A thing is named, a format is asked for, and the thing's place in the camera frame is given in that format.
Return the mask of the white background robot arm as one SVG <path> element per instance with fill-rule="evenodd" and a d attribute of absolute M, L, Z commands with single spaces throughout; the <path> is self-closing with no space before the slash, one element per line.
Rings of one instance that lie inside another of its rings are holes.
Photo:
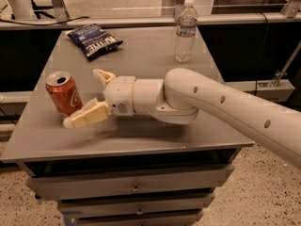
<path fill-rule="evenodd" d="M 31 20 L 35 19 L 35 13 L 30 0 L 6 0 L 11 8 L 12 14 L 16 19 Z"/>

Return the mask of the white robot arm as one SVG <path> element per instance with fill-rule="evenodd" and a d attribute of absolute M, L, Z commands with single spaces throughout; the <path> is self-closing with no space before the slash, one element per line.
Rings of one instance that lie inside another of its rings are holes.
<path fill-rule="evenodd" d="M 63 121 L 81 128 L 110 115 L 149 115 L 158 121 L 188 124 L 203 110 L 301 169 L 301 113 L 220 84 L 194 71 L 176 68 L 163 79 L 115 76 L 95 69 L 103 84 L 102 102 L 92 99 Z"/>

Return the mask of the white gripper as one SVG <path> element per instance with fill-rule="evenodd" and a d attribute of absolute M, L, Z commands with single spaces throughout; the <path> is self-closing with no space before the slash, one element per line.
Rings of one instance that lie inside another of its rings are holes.
<path fill-rule="evenodd" d="M 99 102 L 96 98 L 87 102 L 83 107 L 71 114 L 63 121 L 68 129 L 77 129 L 89 124 L 104 121 L 112 111 L 117 116 L 133 116 L 133 86 L 134 76 L 116 76 L 113 73 L 94 69 L 93 75 L 104 87 L 103 96 L 105 102 Z"/>

